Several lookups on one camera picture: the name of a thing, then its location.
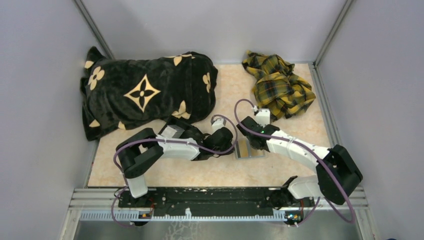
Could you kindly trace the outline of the yellow plaid cloth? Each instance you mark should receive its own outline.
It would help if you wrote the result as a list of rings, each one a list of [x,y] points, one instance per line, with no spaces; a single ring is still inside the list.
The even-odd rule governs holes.
[[[311,84],[294,73],[295,64],[277,54],[247,51],[242,66],[256,79],[251,91],[272,122],[304,114],[316,99]]]

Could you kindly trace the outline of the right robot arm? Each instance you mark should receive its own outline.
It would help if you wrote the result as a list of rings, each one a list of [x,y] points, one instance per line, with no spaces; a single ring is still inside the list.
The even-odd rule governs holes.
[[[272,124],[260,125],[250,116],[238,123],[237,128],[253,149],[288,157],[313,171],[313,175],[306,177],[292,176],[283,185],[281,199],[287,206],[295,206],[309,197],[324,197],[343,205],[363,180],[361,171],[342,145],[314,145]]]

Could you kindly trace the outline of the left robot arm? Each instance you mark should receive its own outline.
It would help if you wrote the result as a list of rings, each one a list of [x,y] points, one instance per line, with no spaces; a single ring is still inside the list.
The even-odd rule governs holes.
[[[149,203],[145,173],[160,159],[204,161],[234,151],[233,133],[226,127],[212,134],[196,127],[182,129],[168,125],[158,134],[145,128],[116,147],[114,163],[119,167],[129,190],[130,200],[138,207]]]

